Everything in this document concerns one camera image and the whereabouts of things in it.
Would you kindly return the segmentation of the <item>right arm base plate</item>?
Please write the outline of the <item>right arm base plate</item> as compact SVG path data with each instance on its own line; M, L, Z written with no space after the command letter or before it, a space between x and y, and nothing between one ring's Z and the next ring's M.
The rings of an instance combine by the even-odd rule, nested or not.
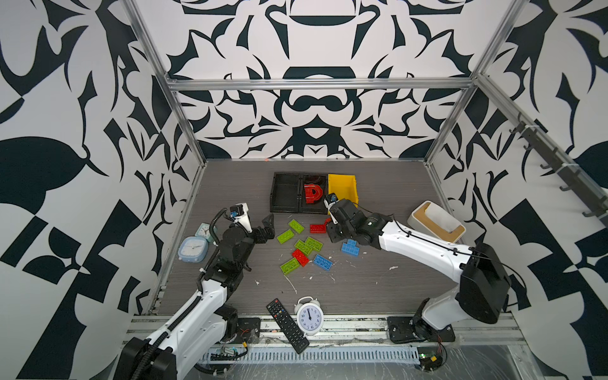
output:
M389 340L395 344L417 342L452 343L456 336L452 325L437 330L418 317L396 317L386 319Z

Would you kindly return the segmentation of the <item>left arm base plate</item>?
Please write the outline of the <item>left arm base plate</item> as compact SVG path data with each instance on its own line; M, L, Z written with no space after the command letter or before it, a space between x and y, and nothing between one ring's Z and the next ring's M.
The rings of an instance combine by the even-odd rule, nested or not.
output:
M256 343L260 337L260 318L231 319L226 324L226 333L222 339L227 344Z

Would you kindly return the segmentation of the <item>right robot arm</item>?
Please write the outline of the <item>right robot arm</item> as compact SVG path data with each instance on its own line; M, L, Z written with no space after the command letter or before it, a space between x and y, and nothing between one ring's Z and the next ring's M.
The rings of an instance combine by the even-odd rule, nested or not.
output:
M326 196L324 204L332 219L327 228L332 242L351 239L397 253L455 282L452 290L421 303L408 323L414 340L431 340L457 321L497 323L508 301L511 280L490 245L445 242L414 231L392 216L366 215L349 199L338 199L334 194Z

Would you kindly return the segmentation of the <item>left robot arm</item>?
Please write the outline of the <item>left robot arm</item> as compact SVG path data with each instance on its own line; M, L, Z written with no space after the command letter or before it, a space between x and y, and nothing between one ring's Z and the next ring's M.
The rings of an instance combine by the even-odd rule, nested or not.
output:
M183 379L215 344L237 337L238 312L227 305L237 290L256 245L274 239L275 216L252 227L236 206L215 216L230 221L196 279L197 289L169 321L147 338L132 338L120 353L116 379Z

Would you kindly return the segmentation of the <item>red arch lego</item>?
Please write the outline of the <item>red arch lego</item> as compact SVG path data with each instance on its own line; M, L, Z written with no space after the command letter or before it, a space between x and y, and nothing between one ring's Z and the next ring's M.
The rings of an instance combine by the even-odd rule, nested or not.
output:
M323 189L320 185L315 184L305 184L304 185L304 194L306 204L315 204L323 198Z

